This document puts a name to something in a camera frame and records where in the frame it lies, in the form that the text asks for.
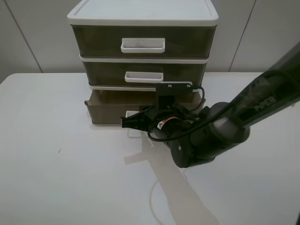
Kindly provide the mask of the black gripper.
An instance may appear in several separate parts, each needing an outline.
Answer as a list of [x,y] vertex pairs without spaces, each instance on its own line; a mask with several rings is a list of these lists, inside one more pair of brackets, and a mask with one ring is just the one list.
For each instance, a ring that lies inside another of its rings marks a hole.
[[149,105],[141,111],[127,110],[121,117],[121,127],[145,131],[151,140],[185,140],[198,120],[198,110],[178,103],[160,109]]

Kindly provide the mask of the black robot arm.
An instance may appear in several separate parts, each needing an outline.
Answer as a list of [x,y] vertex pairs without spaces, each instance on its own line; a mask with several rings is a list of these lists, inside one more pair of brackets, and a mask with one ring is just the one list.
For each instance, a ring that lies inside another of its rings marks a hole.
[[200,89],[183,82],[159,83],[155,103],[121,118],[121,126],[163,142],[180,168],[209,163],[245,142],[253,124],[299,101],[300,47],[295,45],[229,103],[189,110],[177,102],[178,97]]

